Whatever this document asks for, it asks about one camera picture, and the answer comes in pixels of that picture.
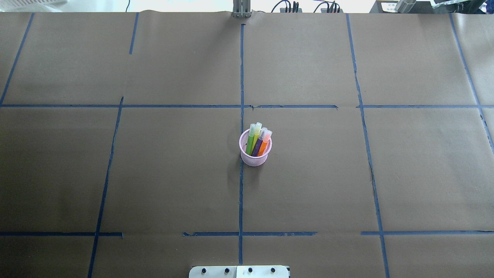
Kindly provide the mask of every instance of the gray tabletop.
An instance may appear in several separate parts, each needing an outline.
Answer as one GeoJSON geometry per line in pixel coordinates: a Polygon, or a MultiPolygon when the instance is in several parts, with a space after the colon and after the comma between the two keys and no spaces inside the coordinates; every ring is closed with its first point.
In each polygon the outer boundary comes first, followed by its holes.
{"type": "Polygon", "coordinates": [[[0,26],[0,277],[491,277],[494,17],[0,26]],[[250,167],[255,122],[273,146],[250,167]]]}

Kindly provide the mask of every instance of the pink basket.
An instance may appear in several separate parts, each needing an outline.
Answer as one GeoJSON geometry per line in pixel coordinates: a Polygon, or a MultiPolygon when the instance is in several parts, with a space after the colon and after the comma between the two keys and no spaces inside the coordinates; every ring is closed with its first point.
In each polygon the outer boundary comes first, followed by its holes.
{"type": "Polygon", "coordinates": [[[268,159],[268,154],[271,151],[271,145],[273,144],[273,142],[269,138],[269,142],[268,145],[266,146],[266,150],[264,150],[264,153],[261,156],[250,156],[245,151],[248,141],[248,132],[249,130],[246,130],[240,136],[239,139],[240,156],[242,157],[242,160],[244,161],[245,164],[249,166],[259,166],[263,164],[266,161],[266,159],[268,159]]]}

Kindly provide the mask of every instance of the transparent plastic cup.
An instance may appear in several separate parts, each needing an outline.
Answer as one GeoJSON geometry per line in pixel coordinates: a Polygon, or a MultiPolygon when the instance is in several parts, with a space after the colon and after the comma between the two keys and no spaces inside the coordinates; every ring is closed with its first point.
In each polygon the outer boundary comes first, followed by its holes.
{"type": "Polygon", "coordinates": [[[273,142],[269,138],[268,145],[266,146],[266,150],[261,156],[250,156],[246,153],[247,141],[248,141],[248,132],[249,130],[244,131],[239,139],[239,148],[240,148],[240,156],[245,164],[249,166],[259,166],[263,164],[266,159],[268,159],[268,154],[271,151],[271,145],[273,142]]]}

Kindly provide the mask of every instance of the white floor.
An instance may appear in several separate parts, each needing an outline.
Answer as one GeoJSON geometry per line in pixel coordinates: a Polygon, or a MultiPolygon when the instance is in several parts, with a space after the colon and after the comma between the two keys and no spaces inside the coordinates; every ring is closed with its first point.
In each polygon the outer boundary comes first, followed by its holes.
{"type": "MultiPolygon", "coordinates": [[[[143,10],[156,10],[167,12],[200,12],[200,11],[231,11],[232,0],[131,0],[128,11],[137,12],[143,10]]],[[[278,0],[252,0],[253,10],[270,12],[278,0]]],[[[313,12],[320,3],[314,0],[298,0],[303,12],[313,12]]],[[[337,0],[341,8],[348,13],[368,13],[375,0],[337,0]]],[[[88,11],[125,11],[127,0],[69,0],[66,4],[56,5],[58,9],[66,12],[88,11]]]]}

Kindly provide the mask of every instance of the gray metal hinge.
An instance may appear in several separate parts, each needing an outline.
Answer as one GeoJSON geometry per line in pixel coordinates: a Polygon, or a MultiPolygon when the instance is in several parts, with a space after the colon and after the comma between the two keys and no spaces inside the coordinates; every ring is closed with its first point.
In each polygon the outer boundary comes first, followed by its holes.
{"type": "Polygon", "coordinates": [[[233,0],[233,17],[250,17],[250,0],[233,0]]]}

